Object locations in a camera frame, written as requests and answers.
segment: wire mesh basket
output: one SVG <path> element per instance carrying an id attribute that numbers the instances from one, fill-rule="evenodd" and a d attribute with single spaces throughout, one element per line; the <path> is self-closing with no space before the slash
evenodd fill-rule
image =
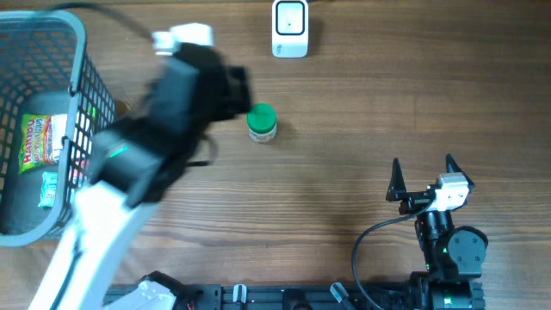
<path id="1" fill-rule="evenodd" d="M 19 173 L 24 114 L 67 114 L 57 165 Z M 114 120 L 115 102 L 86 53 L 76 16 L 0 12 L 0 245 L 59 236 L 85 179 L 90 139 Z M 44 171 L 58 173 L 55 203 L 47 209 L 37 207 Z"/>

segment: black cable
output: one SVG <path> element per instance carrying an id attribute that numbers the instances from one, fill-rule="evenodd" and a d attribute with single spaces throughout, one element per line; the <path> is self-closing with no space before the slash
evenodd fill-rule
<path id="1" fill-rule="evenodd" d="M 50 9 L 47 9 L 47 11 L 53 11 L 58 9 L 92 9 L 98 13 L 104 14 L 116 20 L 120 24 L 134 31 L 140 37 L 150 42 L 153 42 L 152 32 L 149 29 L 147 29 L 144 25 L 136 22 L 132 18 L 128 17 L 127 15 L 122 14 L 120 11 L 116 9 L 110 9 L 108 7 L 101 6 L 95 3 L 62 3 L 62 4 L 55 5 Z"/>
<path id="2" fill-rule="evenodd" d="M 387 225 L 390 225 L 390 224 L 400 223 L 401 221 L 409 220 L 409 219 L 412 219 L 414 217 L 417 217 L 418 215 L 420 215 L 421 213 L 426 211 L 429 207 L 430 207 L 430 204 L 428 206 L 426 206 L 425 208 L 421 209 L 420 211 L 417 211 L 414 214 L 409 214 L 409 215 L 403 216 L 403 217 L 398 218 L 398 219 L 387 220 L 387 221 L 384 221 L 382 223 L 373 225 L 370 228 L 368 228 L 365 232 L 362 232 L 360 237 L 358 237 L 358 239 L 356 240 L 356 243 L 354 244 L 354 248 L 352 249 L 352 274 L 354 275 L 354 280 L 356 281 L 356 284 L 357 284 L 358 288 L 362 292 L 363 297 L 365 297 L 368 300 L 368 302 L 371 304 L 371 306 L 373 306 L 375 309 L 385 310 L 383 307 L 379 306 L 379 304 L 377 304 L 371 297 L 369 297 L 368 292 L 365 290 L 365 288 L 363 288 L 363 285 L 360 282 L 360 278 L 358 277 L 358 272 L 357 272 L 357 268 L 356 268 L 356 255 L 358 253 L 358 248 L 359 248 L 363 238 L 365 236 L 367 236 L 368 233 L 371 233 L 374 230 L 377 230 L 381 227 L 384 227 L 384 226 L 387 226 Z"/>
<path id="3" fill-rule="evenodd" d="M 67 270 L 67 274 L 65 275 L 65 279 L 63 280 L 63 283 L 61 284 L 61 288 L 59 288 L 58 294 L 55 296 L 55 299 L 53 300 L 52 306 L 50 307 L 50 310 L 56 310 L 59 307 L 59 303 L 63 300 L 63 295 L 65 295 L 65 291 L 67 290 L 67 287 L 69 286 L 69 283 L 71 282 L 72 276 L 75 273 L 75 268 L 77 268 L 77 263 L 80 257 L 83 255 L 83 253 L 80 251 L 80 236 L 77 236 L 77 240 L 75 241 L 75 245 L 72 248 L 72 259 L 71 264 L 69 264 L 69 269 Z"/>

